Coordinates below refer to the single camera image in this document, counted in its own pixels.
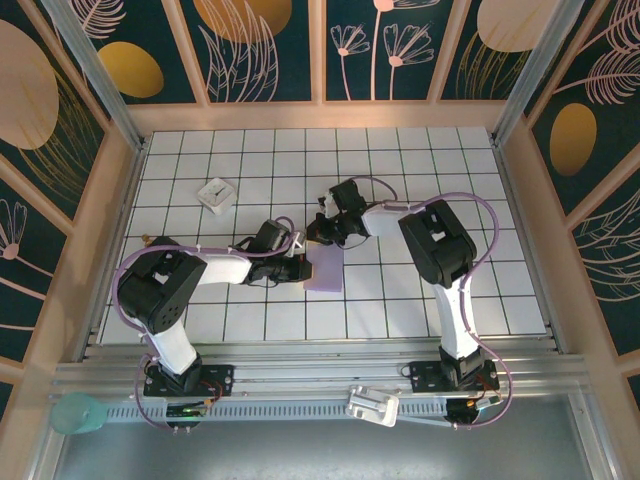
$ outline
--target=metal bracket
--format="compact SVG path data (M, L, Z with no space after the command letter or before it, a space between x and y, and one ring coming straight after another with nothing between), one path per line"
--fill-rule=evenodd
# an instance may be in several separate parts
M393 427L396 424L399 405L398 397L367 387L354 387L349 392L349 404L345 413L359 420Z
M291 247L284 254L285 257L291 258L294 255L300 255L306 252L306 239L307 236L303 232L292 232L293 241L291 242Z
M473 375L473 379L458 387L453 386L442 370L442 362L437 360L409 363L409 378L413 393L482 392L486 387L479 378L482 378L491 390L500 390L496 366L491 360L485 360L482 368Z
M233 365L203 365L200 369L200 380L196 388L189 393L189 397L212 397L231 395L233 388ZM157 366L147 369L147 380L144 384L145 397L184 397L167 388L166 380Z

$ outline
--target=teal cup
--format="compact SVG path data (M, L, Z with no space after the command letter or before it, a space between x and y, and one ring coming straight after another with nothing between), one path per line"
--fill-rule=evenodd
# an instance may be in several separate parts
M64 435L93 432L107 421L107 407L85 393L70 393L53 407L50 421Z

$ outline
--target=white grid floor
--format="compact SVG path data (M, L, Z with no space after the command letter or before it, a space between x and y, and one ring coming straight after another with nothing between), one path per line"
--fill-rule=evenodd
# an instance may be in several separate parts
M317 198L354 175L374 175L400 199L472 192L500 218L490 263L474 275L471 292L481 335L544 334L509 205L483 128L382 128L158 132L140 182L123 256L143 247L140 236L167 235L183 245L226 247L280 215L304 229ZM215 177L238 190L238 204L220 217L196 192ZM358 181L367 200L385 188ZM491 241L491 219L471 201L451 202L480 256ZM238 341L398 338L440 335L431 291L402 238L370 238L345 252L341 293L305 292L301 284L259 288L199 287L184 318L194 344ZM108 306L98 339L137 343Z

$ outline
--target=gold circle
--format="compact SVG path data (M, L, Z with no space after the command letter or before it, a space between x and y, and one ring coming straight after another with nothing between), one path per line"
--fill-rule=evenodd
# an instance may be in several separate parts
M136 98L152 97L164 87L160 66L145 50L133 43L113 42L98 56L122 93Z
M478 35L498 52L526 52L537 45L557 0L482 0Z
M194 0L193 4L204 23L216 35L232 42L247 43L251 25L245 8L245 0ZM274 37L284 30L291 18L291 0L247 0L247 4L253 11L256 20L259 21L260 17L264 18ZM234 35L232 17L240 19L246 35L242 34L241 29L237 27Z
M4 20L0 45L0 138L25 150L40 148L58 122L55 71L36 42Z
M551 164L563 176L575 175L589 160L598 126L593 112L580 103L564 107L551 129Z

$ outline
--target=gray floor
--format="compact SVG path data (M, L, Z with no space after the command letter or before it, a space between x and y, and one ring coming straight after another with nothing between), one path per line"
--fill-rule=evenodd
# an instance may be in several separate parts
M496 424L453 431L355 420L204 424L173 437L112 424L68 437L57 480L592 478L565 398L516 399Z

